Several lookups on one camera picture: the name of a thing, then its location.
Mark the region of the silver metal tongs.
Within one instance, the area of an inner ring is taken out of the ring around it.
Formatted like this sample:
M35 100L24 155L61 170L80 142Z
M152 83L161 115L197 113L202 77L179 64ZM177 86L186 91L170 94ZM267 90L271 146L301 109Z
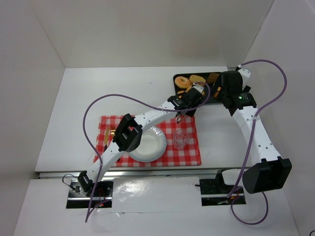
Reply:
M182 120L186 117L186 113L178 112L176 116L176 123L182 122Z

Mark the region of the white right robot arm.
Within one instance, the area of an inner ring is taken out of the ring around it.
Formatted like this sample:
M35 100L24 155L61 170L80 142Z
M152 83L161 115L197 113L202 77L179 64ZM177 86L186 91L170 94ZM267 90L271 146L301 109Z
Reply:
M248 145L241 169L222 172L224 184L233 185L229 197L237 187L250 194L281 189L292 169L291 161L281 157L263 126L259 116L262 108L243 85L250 75L249 70L241 68L223 72L211 90L229 110Z

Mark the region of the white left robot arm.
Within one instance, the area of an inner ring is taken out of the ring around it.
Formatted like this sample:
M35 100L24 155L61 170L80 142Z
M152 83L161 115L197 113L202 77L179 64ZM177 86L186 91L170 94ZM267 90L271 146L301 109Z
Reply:
M87 135L86 118L92 105L101 99L110 96L123 97L133 100L151 108L151 110L136 116L125 114L115 130L112 142L104 151L104 153L100 154ZM94 100L87 107L84 113L82 126L84 136L89 145L94 150L95 154L98 156L98 160L93 162L90 167L79 174L78 181L83 191L87 195L93 196L97 187L97 183L101 181L104 174L120 157L138 148L143 133L148 129L157 124L160 124L165 120L169 120L181 115L193 116L196 109L203 106L209 97L210 87L204 82L194 82L191 89L181 95L181 97L173 95L158 107L151 106L135 98L122 94L107 94Z

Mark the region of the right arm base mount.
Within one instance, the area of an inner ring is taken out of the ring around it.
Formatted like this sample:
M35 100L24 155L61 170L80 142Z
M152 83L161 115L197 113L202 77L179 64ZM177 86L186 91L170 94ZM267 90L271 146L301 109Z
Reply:
M201 178L199 183L194 186L200 190L201 205L203 207L227 206L231 205L232 202L235 205L246 204L243 188L236 190L231 197L227 197L227 194L233 188L233 184L228 185L224 183L222 171L217 171L215 177Z

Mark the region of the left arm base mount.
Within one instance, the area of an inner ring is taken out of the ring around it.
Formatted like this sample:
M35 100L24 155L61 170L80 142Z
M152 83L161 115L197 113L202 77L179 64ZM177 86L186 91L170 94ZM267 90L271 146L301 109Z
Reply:
M67 209L86 209L89 207L93 184L91 189L85 192L77 177L72 174L65 174L62 177L62 183L68 187ZM110 178L106 178L97 184L92 197L91 208L112 207L113 184L114 180Z

